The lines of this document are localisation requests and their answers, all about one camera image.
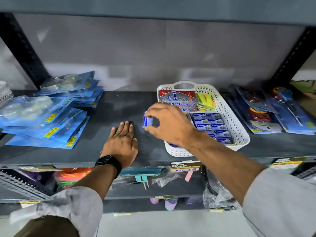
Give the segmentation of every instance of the black watch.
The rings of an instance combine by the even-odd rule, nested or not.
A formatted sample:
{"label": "black watch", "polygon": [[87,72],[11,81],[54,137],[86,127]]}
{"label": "black watch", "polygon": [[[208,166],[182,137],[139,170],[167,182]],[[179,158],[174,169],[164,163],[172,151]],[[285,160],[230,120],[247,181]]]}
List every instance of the black watch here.
{"label": "black watch", "polygon": [[94,166],[103,166],[107,164],[111,164],[116,168],[117,174],[116,174],[116,177],[114,178],[116,179],[122,171],[122,165],[115,157],[111,155],[102,156],[97,160]]}

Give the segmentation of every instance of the white floor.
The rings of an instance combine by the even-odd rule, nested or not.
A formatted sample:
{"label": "white floor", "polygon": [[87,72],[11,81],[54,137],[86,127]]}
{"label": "white floor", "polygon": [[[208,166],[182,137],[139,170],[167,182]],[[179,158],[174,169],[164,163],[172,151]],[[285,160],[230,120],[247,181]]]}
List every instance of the white floor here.
{"label": "white floor", "polygon": [[[17,225],[0,219],[0,237],[12,237]],[[257,237],[241,210],[223,213],[199,211],[157,211],[128,216],[104,214],[94,237]]]}

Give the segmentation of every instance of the forearm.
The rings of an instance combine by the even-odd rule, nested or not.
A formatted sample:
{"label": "forearm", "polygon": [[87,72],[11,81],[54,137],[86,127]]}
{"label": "forearm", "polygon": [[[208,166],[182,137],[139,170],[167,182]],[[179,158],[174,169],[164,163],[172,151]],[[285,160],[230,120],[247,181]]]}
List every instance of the forearm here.
{"label": "forearm", "polygon": [[113,165],[96,166],[87,176],[79,180],[73,187],[85,186],[95,190],[103,200],[115,176],[116,168]]}
{"label": "forearm", "polygon": [[266,168],[249,157],[219,144],[204,131],[194,131],[190,140],[182,147],[198,158],[240,204],[243,204],[244,197],[256,176]]}

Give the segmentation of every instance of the upper shelf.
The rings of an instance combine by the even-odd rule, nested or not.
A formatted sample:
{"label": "upper shelf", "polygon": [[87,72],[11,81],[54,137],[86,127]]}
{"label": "upper shelf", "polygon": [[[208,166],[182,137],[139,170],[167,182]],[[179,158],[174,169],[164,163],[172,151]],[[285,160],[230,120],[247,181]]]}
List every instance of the upper shelf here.
{"label": "upper shelf", "polygon": [[[0,168],[19,165],[93,167],[111,128],[126,120],[134,125],[135,137],[139,141],[139,154],[132,166],[167,166],[170,162],[195,159],[169,155],[164,142],[142,128],[144,111],[156,101],[156,92],[106,91],[97,108],[85,109],[91,118],[73,149],[6,146],[13,136],[7,134],[0,140]],[[278,157],[310,156],[309,161],[316,158],[313,157],[316,156],[316,135],[248,133],[250,143],[238,151],[261,163],[271,163]]]}
{"label": "upper shelf", "polygon": [[315,25],[316,0],[0,0],[1,12]]}

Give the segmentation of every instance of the light gray shirt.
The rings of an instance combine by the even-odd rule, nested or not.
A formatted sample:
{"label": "light gray shirt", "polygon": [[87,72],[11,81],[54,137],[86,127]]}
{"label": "light gray shirt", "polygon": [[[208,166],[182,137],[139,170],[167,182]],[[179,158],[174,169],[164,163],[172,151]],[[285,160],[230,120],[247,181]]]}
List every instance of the light gray shirt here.
{"label": "light gray shirt", "polygon": [[[312,237],[316,233],[315,202],[316,186],[267,168],[247,191],[243,213],[259,237]],[[74,187],[12,212],[10,222],[55,215],[68,218],[80,237],[92,237],[102,211],[102,200],[97,192],[88,187]]]}

